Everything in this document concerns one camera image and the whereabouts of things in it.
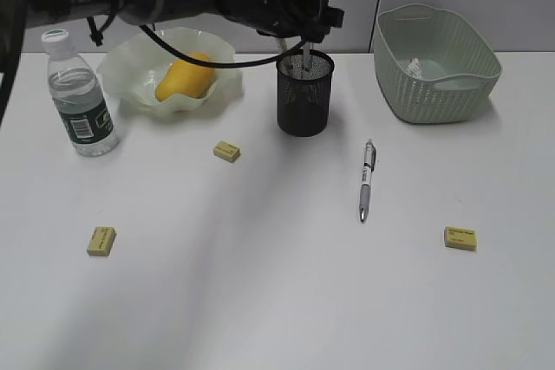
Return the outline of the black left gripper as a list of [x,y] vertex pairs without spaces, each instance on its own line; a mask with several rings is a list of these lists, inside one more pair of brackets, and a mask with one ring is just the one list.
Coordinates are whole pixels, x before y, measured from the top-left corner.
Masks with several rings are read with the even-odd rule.
[[333,30],[343,26],[344,10],[330,5],[329,0],[269,0],[277,18],[258,26],[262,36],[276,38],[301,37],[306,42],[320,43]]

